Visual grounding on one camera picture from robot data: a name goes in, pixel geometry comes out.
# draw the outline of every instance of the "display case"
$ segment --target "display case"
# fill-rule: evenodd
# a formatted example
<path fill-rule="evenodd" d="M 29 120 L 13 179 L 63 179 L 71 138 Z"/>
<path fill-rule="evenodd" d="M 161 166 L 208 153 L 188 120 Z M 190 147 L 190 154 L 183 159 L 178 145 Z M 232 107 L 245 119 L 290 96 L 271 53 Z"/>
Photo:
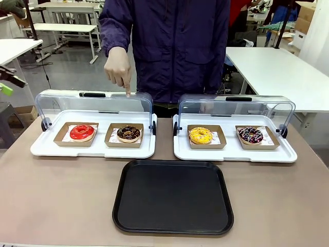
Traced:
<path fill-rule="evenodd" d="M 126 97 L 122 93 L 46 90 L 35 102 L 43 133 L 31 146 L 34 155 L 147 158 L 154 153 L 157 117 L 152 114 L 149 94 Z M 92 126 L 95 136 L 84 143 L 70 140 L 70 126 L 80 125 Z M 133 144 L 112 140 L 116 134 L 110 131 L 126 125 L 139 129 L 139 140 Z"/>
<path fill-rule="evenodd" d="M 292 163 L 297 155 L 286 137 L 294 111 L 295 104 L 281 96 L 183 95 L 173 118 L 174 153 L 182 160 Z M 195 127 L 216 130 L 212 141 L 196 145 Z M 259 143 L 244 141 L 250 129 L 261 135 Z"/>

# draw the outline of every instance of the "white tray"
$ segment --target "white tray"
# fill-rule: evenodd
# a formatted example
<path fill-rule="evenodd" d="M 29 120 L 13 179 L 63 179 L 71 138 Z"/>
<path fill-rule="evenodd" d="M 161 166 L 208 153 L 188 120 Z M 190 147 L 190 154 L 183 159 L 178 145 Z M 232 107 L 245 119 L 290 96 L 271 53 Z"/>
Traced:
<path fill-rule="evenodd" d="M 173 124 L 178 123 L 178 115 Z M 226 146 L 222 150 L 191 149 L 187 134 L 187 125 L 220 125 L 226 137 Z M 266 116 L 233 115 L 231 117 L 212 117 L 207 114 L 181 114 L 182 130 L 174 136 L 174 153 L 181 160 L 189 161 L 251 161 L 292 163 L 297 154 L 282 136 L 278 136 L 280 146 L 275 150 L 244 150 L 236 135 L 236 125 L 268 126 L 276 134 L 276 127 Z"/>
<path fill-rule="evenodd" d="M 66 122 L 98 122 L 97 135 L 91 147 L 59 147 L 53 142 L 55 136 Z M 152 122 L 157 117 L 152 115 Z M 144 125 L 144 136 L 140 148 L 109 148 L 104 140 L 108 127 L 114 122 L 139 123 Z M 151 134 L 150 114 L 147 112 L 120 112 L 119 114 L 99 113 L 97 111 L 63 111 L 31 146 L 31 153 L 37 156 L 98 156 L 117 158 L 148 158 L 154 154 L 155 135 Z"/>

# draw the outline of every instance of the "gray stool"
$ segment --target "gray stool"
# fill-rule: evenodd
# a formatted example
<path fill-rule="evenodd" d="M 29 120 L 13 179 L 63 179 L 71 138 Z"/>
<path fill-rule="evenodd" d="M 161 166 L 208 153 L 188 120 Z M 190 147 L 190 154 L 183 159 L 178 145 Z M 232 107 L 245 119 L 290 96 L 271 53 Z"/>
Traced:
<path fill-rule="evenodd" d="M 17 117 L 23 126 L 23 130 L 20 133 L 21 135 L 27 129 L 26 125 L 9 102 L 0 102 L 0 136 L 5 142 L 5 148 L 10 148 L 10 146 L 16 141 L 16 137 L 8 124 L 8 118 L 13 115 Z"/>

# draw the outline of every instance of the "donut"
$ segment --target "donut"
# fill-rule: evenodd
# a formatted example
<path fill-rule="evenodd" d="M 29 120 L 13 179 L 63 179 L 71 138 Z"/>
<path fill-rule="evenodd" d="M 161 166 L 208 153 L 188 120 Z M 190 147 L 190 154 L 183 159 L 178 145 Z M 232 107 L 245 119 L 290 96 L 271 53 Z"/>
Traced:
<path fill-rule="evenodd" d="M 244 144 L 258 145 L 263 140 L 263 133 L 254 127 L 244 127 L 239 130 L 239 136 Z"/>
<path fill-rule="evenodd" d="M 197 127 L 194 128 L 190 131 L 190 140 L 191 142 L 193 142 L 194 144 L 209 144 L 211 143 L 212 140 L 212 133 L 210 130 L 206 129 L 206 128 L 202 128 L 202 127 Z"/>
<path fill-rule="evenodd" d="M 117 132 L 118 139 L 123 143 L 134 143 L 140 137 L 139 129 L 133 126 L 121 127 Z"/>
<path fill-rule="evenodd" d="M 95 129 L 90 125 L 78 125 L 70 131 L 70 137 L 75 142 L 86 142 L 95 134 Z"/>

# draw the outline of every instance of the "jacket zipper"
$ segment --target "jacket zipper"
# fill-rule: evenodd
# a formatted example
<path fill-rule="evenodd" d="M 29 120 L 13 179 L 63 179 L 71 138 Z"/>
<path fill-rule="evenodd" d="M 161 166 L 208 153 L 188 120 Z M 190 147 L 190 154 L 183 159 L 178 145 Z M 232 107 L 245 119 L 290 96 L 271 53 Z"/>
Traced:
<path fill-rule="evenodd" d="M 174 91 L 174 85 L 175 85 L 175 57 L 176 57 L 176 31 L 177 31 L 177 19 L 178 19 L 178 4 L 179 1 L 176 1 L 176 7 L 175 7 L 175 21 L 174 21 L 174 39 L 173 39 L 173 45 L 172 45 L 172 58 L 171 58 L 171 87 L 170 87 L 170 103 L 173 101 L 173 91 Z"/>

